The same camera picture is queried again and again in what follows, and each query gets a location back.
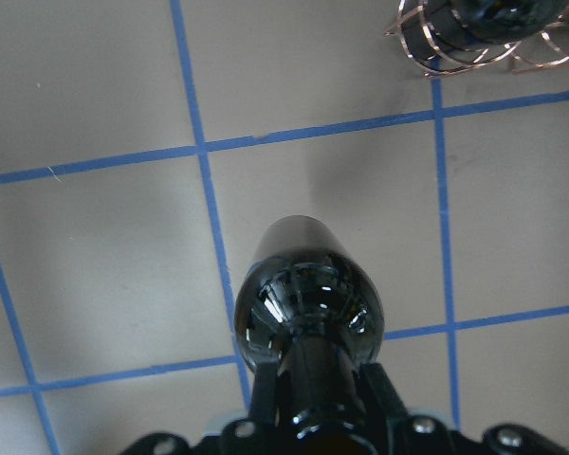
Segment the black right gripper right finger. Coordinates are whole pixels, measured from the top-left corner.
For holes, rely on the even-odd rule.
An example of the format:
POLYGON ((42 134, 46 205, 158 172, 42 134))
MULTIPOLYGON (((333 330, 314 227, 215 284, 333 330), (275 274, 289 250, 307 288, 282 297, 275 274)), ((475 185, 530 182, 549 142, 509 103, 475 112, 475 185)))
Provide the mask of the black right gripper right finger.
POLYGON ((372 419, 394 420, 408 416, 403 401, 379 363, 360 365, 359 394, 372 419))

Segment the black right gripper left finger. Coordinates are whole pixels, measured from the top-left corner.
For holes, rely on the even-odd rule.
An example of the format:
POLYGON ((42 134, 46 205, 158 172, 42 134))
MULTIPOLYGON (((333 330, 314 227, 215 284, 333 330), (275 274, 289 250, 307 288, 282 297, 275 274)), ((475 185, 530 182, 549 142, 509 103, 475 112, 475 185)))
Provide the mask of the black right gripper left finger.
POLYGON ((248 417, 265 426, 276 426, 278 364, 264 362, 257 365, 248 417))

